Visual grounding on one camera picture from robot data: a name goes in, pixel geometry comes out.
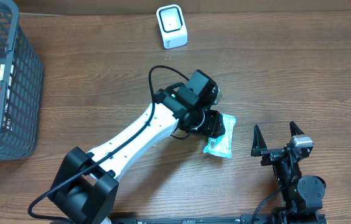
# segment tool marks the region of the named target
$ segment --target black cable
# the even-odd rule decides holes
[[[175,136],[175,135],[170,135],[171,137],[173,137],[173,138],[175,138],[175,139],[178,139],[178,140],[186,140],[186,139],[188,139],[189,138],[189,136],[192,134],[192,132],[190,131],[190,132],[188,132],[188,134],[186,135],[186,136],[184,136],[184,137],[178,137],[178,136]]]
[[[255,212],[253,213],[253,216],[251,217],[251,224],[255,224],[255,218],[258,213],[258,211],[261,209],[261,207],[269,200],[271,200],[273,197],[275,197],[277,194],[279,194],[281,189],[276,190],[274,193],[272,193],[270,196],[266,197],[256,208]]]
[[[149,71],[149,75],[148,75],[148,82],[149,82],[149,90],[151,92],[151,99],[152,99],[152,111],[151,111],[151,115],[149,116],[148,120],[145,122],[145,124],[142,126],[142,128],[140,130],[138,130],[133,136],[131,136],[127,141],[125,141],[124,143],[122,143],[122,145],[120,145],[119,147],[117,147],[115,150],[113,150],[112,152],[108,153],[108,155],[106,155],[104,158],[100,159],[98,162],[96,162],[95,164],[93,164],[92,166],[82,170],[81,172],[79,172],[78,174],[74,175],[73,177],[67,179],[66,181],[62,182],[61,184],[58,184],[55,187],[52,187],[50,190],[48,190],[46,193],[40,195],[39,197],[37,197],[30,205],[29,208],[27,209],[28,214],[32,217],[32,218],[37,218],[37,219],[43,219],[43,220],[53,220],[53,221],[65,221],[65,222],[69,222],[69,223],[73,223],[73,221],[71,221],[68,218],[65,217],[55,217],[55,216],[48,216],[48,215],[38,215],[35,214],[32,209],[35,205],[37,205],[37,203],[39,203],[41,200],[43,200],[44,198],[46,198],[47,196],[51,195],[52,193],[56,192],[58,189],[60,189],[61,187],[63,187],[64,185],[68,184],[69,182],[79,178],[82,175],[87,175],[90,173],[91,170],[93,170],[94,168],[98,167],[102,162],[106,161],[107,159],[109,159],[111,156],[113,156],[115,153],[117,153],[120,149],[122,149],[123,147],[125,147],[127,144],[129,144],[132,140],[134,140],[137,136],[139,136],[144,130],[145,128],[149,125],[149,123],[151,122],[153,116],[154,116],[154,112],[155,112],[155,94],[153,92],[153,87],[152,87],[152,72],[153,70],[155,70],[156,68],[166,68],[169,70],[172,70],[173,72],[178,73],[180,76],[182,76],[183,78],[185,78],[186,80],[189,80],[184,74],[182,74],[181,72],[177,71],[174,68],[165,66],[165,65],[156,65],[153,66],[150,71]]]

